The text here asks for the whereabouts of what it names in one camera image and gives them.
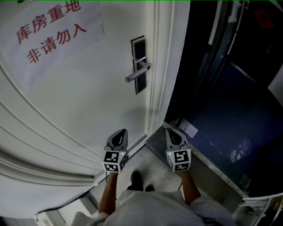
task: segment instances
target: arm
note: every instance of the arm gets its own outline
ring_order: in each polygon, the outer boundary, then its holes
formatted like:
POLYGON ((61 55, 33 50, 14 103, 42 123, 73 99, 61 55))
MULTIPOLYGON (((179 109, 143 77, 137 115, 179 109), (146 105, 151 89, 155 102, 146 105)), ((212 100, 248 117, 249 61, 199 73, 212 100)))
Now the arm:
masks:
POLYGON ((116 185, 118 173, 110 173, 108 183, 104 189, 98 213, 111 215, 116 210, 116 185))
POLYGON ((190 205, 195 199, 201 197, 189 171, 180 172, 182 178, 185 203, 190 205))

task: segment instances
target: wall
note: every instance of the wall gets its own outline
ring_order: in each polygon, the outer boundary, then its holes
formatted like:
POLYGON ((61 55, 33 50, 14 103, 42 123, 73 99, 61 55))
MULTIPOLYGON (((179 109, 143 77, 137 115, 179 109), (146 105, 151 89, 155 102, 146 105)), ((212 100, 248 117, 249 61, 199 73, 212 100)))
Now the wall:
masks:
POLYGON ((89 186, 51 186, 0 175, 0 216, 32 218, 39 211, 58 207, 84 193, 89 186))
POLYGON ((279 103, 283 106, 283 65, 277 72, 277 75, 268 86, 268 89, 276 97, 279 103))

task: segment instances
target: door lock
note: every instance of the door lock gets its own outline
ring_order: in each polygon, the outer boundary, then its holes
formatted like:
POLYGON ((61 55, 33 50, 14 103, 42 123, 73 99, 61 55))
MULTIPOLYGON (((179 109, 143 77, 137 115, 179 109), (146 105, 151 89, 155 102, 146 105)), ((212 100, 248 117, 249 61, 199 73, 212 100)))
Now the door lock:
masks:
POLYGON ((136 94, 146 88, 146 72, 150 69, 150 63, 146 59, 145 37, 139 37, 131 41, 134 72, 125 78, 126 82, 135 81, 136 94))

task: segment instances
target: door frame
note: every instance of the door frame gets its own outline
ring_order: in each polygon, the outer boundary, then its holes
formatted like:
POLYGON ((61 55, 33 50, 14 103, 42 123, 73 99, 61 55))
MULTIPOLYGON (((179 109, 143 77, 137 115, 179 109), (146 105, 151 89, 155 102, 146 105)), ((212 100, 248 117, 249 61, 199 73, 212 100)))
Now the door frame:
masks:
POLYGON ((147 2, 146 134, 162 126, 177 78, 185 42, 190 1, 147 2))

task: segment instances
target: sign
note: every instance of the sign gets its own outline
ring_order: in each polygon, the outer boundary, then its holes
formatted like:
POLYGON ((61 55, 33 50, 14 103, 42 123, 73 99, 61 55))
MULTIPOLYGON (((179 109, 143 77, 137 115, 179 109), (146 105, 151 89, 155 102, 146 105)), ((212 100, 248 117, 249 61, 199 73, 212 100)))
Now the sign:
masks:
POLYGON ((0 31, 2 54, 23 91, 67 57, 105 38, 98 1, 28 2, 0 31))

